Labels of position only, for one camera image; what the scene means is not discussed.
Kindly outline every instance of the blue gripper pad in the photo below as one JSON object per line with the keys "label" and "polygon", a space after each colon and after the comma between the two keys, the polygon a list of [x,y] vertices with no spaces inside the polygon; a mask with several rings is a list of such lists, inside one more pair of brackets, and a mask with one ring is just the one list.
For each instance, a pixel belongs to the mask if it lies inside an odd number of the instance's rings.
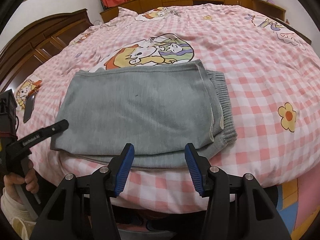
{"label": "blue gripper pad", "polygon": [[116,175],[116,186],[114,189],[116,196],[119,196],[119,194],[124,190],[124,186],[125,186],[125,183],[127,182],[127,178],[129,176],[129,171],[131,169],[133,159],[134,159],[134,147],[133,145],[131,145]]}
{"label": "blue gripper pad", "polygon": [[203,196],[204,188],[202,174],[188,144],[184,147],[184,158],[187,162],[193,186],[195,187],[196,192],[198,192],[200,196]]}

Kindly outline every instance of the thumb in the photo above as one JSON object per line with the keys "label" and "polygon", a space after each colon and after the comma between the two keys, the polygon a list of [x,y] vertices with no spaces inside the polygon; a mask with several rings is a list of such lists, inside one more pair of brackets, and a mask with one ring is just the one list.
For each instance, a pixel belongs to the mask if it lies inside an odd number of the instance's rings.
{"label": "thumb", "polygon": [[15,173],[9,173],[8,175],[4,176],[4,186],[11,186],[12,184],[18,184],[21,185],[25,182],[24,178],[21,176],[15,174]]}

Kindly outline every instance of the folded gray pants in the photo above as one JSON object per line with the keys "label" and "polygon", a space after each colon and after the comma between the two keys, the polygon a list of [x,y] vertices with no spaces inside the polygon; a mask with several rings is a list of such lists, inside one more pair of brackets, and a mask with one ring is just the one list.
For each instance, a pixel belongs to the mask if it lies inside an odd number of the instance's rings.
{"label": "folded gray pants", "polygon": [[236,139],[224,75],[200,60],[79,71],[56,121],[62,119],[69,128],[52,137],[51,149],[104,163],[132,143],[134,167],[185,167],[187,143],[210,159]]}

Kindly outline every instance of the wooden headboard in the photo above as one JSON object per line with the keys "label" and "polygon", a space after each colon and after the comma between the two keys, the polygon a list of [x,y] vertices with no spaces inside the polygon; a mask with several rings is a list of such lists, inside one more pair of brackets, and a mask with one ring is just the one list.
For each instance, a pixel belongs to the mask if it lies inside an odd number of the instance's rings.
{"label": "wooden headboard", "polygon": [[0,52],[0,93],[15,90],[90,26],[87,9],[47,16],[29,24]]}

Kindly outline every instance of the metal screw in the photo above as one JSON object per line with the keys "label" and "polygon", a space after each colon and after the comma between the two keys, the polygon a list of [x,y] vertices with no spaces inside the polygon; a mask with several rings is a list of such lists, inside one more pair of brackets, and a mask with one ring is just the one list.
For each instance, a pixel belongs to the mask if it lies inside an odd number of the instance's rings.
{"label": "metal screw", "polygon": [[253,175],[250,174],[250,173],[247,173],[247,174],[245,175],[245,178],[246,178],[247,180],[253,180]]}
{"label": "metal screw", "polygon": [[69,173],[65,176],[66,180],[71,180],[73,179],[73,174],[72,173]]}
{"label": "metal screw", "polygon": [[213,173],[217,173],[219,171],[219,168],[217,166],[211,166],[210,171]]}
{"label": "metal screw", "polygon": [[104,167],[101,167],[100,170],[99,170],[101,173],[106,173],[109,171],[109,168],[104,166]]}

